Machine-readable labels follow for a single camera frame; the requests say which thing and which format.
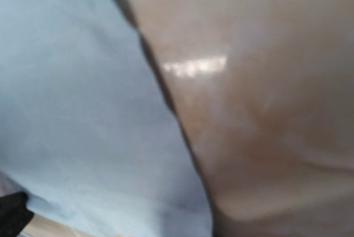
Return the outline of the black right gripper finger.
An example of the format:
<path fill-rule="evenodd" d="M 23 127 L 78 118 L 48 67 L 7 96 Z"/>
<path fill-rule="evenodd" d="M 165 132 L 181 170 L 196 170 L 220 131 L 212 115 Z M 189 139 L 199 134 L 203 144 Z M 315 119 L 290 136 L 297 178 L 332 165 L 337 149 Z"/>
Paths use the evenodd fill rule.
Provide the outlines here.
<path fill-rule="evenodd" d="M 0 236 L 17 237 L 34 218 L 27 209 L 28 196 L 17 192 L 1 197 Z"/>

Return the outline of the square light blue cloth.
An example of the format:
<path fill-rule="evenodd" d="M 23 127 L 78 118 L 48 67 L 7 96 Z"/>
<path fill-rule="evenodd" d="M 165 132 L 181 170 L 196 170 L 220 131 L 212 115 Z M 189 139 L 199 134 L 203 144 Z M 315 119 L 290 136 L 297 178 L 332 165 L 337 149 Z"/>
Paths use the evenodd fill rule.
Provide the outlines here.
<path fill-rule="evenodd" d="M 211 236 L 201 179 L 113 0 L 1 0 L 1 170 L 94 236 Z"/>

